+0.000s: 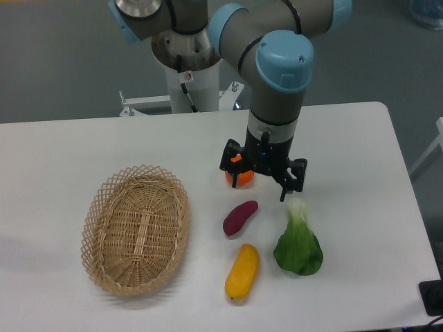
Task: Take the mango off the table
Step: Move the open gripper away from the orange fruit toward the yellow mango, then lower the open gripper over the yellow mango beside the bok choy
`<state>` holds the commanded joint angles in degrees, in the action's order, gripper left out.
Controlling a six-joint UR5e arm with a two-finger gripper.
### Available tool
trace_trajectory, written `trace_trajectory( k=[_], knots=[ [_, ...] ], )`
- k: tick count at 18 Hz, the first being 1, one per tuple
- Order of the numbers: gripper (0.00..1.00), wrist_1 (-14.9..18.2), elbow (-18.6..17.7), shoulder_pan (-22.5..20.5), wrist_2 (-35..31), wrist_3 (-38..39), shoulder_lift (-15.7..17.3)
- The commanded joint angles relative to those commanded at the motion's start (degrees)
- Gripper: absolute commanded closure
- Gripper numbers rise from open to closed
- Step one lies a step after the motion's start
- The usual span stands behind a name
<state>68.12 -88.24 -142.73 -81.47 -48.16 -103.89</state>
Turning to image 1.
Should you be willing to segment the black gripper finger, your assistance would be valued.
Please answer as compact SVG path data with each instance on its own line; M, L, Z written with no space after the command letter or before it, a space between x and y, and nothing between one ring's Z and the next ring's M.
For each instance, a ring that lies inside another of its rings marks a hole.
M307 159L298 158L287 160L279 184L282 188L280 202L284 202L286 195L293 192L301 193L304 189Z
M237 187L239 175L246 172L242 161L243 152L244 148L237 141L228 139L222 153L219 168L231 175L233 188Z

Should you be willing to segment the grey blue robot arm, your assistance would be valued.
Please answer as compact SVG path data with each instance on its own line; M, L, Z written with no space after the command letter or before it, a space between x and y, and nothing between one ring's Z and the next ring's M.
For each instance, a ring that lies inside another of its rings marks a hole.
M220 169L233 179L253 171L282 193L301 192L307 161L289 152L311 82L311 38L342 26L351 1L274 1L249 10L236 3L208 14L206 1L110 1L129 42L151 41L165 69L172 111L219 109L218 66L230 64L251 87L246 141L226 143Z

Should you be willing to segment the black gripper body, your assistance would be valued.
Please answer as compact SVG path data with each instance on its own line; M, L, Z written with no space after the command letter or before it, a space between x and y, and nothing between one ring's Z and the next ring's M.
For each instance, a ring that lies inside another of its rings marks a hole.
M290 176L288 160L292 141L293 137L279 143L262 142L247 129L245 146L241 153L240 172L252 170L272 177Z

